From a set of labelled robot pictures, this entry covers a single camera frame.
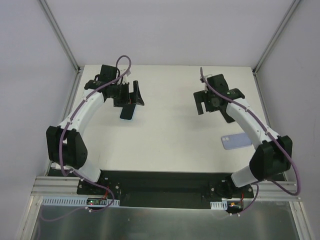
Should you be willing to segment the lavender phone case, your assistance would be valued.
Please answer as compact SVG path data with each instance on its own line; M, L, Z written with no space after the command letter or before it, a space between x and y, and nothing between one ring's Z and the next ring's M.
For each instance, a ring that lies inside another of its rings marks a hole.
M221 142L225 150L245 148L252 145L252 141L245 132L224 135L221 137Z

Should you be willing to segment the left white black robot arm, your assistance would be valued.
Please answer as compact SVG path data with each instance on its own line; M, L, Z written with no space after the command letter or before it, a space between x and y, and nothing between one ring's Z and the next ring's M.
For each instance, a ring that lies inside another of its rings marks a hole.
M105 191L103 171L88 159L88 149L83 140L85 129L96 111L108 99L113 106L121 108L120 119L133 119L136 106L144 106L139 82L126 81L128 70L120 71L118 66L102 65L100 73L85 86L79 105L58 125L46 130L48 157L61 167L63 175L70 172L88 183L88 188L99 195Z

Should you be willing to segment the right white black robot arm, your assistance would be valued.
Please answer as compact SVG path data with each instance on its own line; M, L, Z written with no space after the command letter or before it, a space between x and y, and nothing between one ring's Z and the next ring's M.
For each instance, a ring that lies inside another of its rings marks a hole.
M248 165L228 175L216 187L216 194L227 199L237 197L243 188L288 171L291 166L293 142L280 136L254 113L245 95L230 89L223 74L200 76L204 90L193 94L197 112L219 111L227 123L236 122L254 147Z

